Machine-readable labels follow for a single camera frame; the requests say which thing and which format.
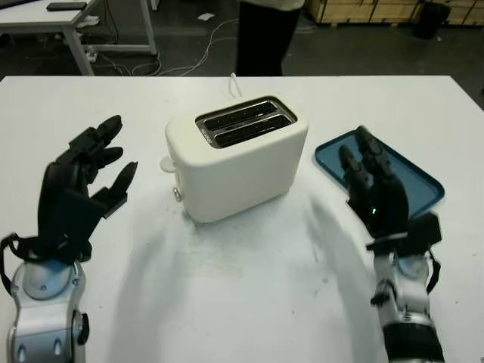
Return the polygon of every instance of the wooden pallet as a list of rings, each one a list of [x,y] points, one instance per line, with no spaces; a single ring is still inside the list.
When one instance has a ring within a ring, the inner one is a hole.
[[[447,23],[484,25],[484,0],[431,0],[451,8]],[[306,0],[316,23],[415,23],[422,4],[418,0]]]

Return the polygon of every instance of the floor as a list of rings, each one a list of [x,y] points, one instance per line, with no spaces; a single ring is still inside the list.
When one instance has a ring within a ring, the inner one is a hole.
[[[122,42],[143,42],[144,27],[137,1],[110,0]],[[208,21],[198,20],[213,13]],[[113,40],[113,24],[102,5],[92,14],[99,26],[85,28],[88,42]],[[152,21],[164,76],[178,76],[195,65],[206,50],[210,33],[221,22],[237,18],[235,0],[161,0]],[[227,76],[234,71],[237,24],[227,23],[214,34],[206,62],[191,76]],[[95,63],[98,75],[150,74],[157,70],[155,57],[103,54]],[[115,69],[111,63],[119,64]],[[7,75],[77,75],[79,71],[62,39],[53,36],[15,36],[0,48],[0,78]],[[451,75],[484,108],[484,31],[481,28],[445,27],[432,40],[415,38],[411,27],[386,25],[316,26],[308,14],[299,21],[284,61],[286,76],[326,75]]]

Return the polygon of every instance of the white toaster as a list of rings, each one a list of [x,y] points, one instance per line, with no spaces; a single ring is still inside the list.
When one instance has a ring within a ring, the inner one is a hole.
[[[287,191],[308,123],[280,98],[237,99],[166,127],[177,200],[198,222],[214,222]]]

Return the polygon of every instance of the person's leg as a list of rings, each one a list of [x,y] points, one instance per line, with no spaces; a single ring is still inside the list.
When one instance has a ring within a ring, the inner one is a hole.
[[[279,11],[240,3],[238,76],[282,76],[281,62],[296,29],[299,9]]]

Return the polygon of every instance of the desk leg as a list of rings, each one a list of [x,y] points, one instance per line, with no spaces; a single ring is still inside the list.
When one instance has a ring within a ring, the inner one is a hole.
[[[157,45],[154,42],[153,26],[151,25],[150,9],[148,8],[148,0],[141,0],[141,12],[143,14],[144,26],[146,27],[146,35],[148,37],[148,44],[152,55],[157,53]]]
[[[84,49],[76,34],[76,30],[73,28],[63,28],[62,31],[64,32],[70,52],[73,54],[81,74],[83,76],[93,76],[94,72],[92,71],[88,58],[85,56]]]

